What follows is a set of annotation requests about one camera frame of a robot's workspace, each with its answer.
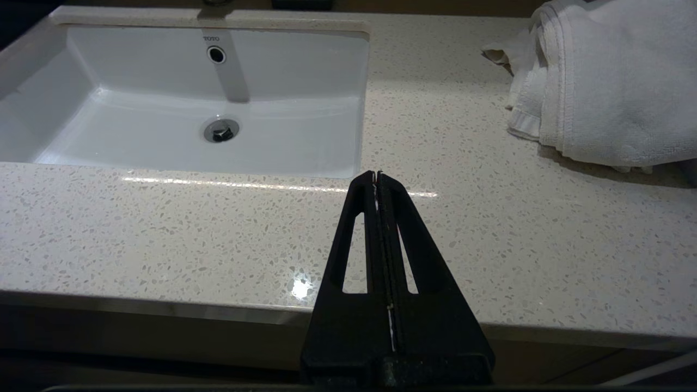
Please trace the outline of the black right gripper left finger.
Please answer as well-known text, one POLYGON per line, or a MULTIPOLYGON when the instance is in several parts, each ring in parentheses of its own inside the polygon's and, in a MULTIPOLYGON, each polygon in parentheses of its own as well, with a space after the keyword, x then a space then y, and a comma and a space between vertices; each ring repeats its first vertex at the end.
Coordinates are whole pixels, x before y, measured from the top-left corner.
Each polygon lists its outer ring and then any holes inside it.
POLYGON ((301 352, 304 382, 378 382, 382 360, 393 352, 389 290, 376 174, 351 181, 301 352), (353 228, 364 218, 366 293, 343 291, 353 228))

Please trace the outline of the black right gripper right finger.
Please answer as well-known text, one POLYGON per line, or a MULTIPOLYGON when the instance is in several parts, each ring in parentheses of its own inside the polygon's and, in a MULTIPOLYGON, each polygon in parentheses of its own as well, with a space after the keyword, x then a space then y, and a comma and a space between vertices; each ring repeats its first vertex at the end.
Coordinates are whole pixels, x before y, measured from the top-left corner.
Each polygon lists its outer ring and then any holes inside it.
POLYGON ((388 382, 490 382, 490 343, 405 187, 377 175, 393 315, 388 382))

